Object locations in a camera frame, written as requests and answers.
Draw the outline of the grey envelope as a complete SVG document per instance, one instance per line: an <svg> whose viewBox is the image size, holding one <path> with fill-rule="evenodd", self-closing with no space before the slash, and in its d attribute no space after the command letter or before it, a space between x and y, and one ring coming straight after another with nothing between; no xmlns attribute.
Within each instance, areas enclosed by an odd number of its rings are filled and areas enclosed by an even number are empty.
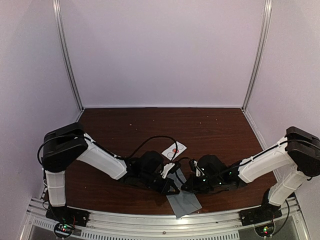
<svg viewBox="0 0 320 240"><path fill-rule="evenodd" d="M193 193L181 190L179 194L167 195L166 197L177 219L203 208Z"/></svg>

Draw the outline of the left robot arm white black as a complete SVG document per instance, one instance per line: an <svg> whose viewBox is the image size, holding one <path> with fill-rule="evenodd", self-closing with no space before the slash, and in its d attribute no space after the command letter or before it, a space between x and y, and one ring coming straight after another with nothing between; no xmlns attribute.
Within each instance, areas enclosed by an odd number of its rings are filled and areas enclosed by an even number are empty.
<svg viewBox="0 0 320 240"><path fill-rule="evenodd" d="M85 163L126 185L141 184L166 196L180 193L175 181L168 177L178 164L165 164L154 150L140 157L119 156L97 143L78 122L48 132L38 149L37 160L44 172L51 211L61 222L72 218L71 209L66 207L65 174L74 162Z"/></svg>

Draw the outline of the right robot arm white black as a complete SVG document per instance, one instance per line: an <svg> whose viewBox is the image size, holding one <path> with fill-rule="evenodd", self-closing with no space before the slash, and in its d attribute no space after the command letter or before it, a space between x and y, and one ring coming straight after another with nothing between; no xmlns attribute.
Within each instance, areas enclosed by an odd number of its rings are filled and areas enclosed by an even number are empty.
<svg viewBox="0 0 320 240"><path fill-rule="evenodd" d="M190 160L192 174L181 189L194 194L242 188L259 177L283 166L289 171L264 194L262 206L256 210L259 220L268 220L304 182L320 174L320 139L291 126L276 144L230 166L215 155Z"/></svg>

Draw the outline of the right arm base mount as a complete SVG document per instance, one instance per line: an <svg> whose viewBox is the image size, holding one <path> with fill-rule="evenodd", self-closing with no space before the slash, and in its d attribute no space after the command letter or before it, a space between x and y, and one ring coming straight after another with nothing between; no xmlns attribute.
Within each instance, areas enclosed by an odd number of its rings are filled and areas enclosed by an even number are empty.
<svg viewBox="0 0 320 240"><path fill-rule="evenodd" d="M265 205L255 208L241 210L239 212L241 224L243 226L255 225L262 222L268 222L275 218L280 218L282 212L279 206Z"/></svg>

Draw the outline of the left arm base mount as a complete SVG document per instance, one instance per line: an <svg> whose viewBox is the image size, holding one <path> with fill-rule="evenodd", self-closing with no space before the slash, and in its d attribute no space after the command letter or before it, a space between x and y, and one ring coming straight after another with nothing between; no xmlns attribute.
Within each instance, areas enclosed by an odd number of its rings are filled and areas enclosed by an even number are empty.
<svg viewBox="0 0 320 240"><path fill-rule="evenodd" d="M90 213L86 210L80 210L69 207L53 207L46 211L45 216L61 223L86 227Z"/></svg>

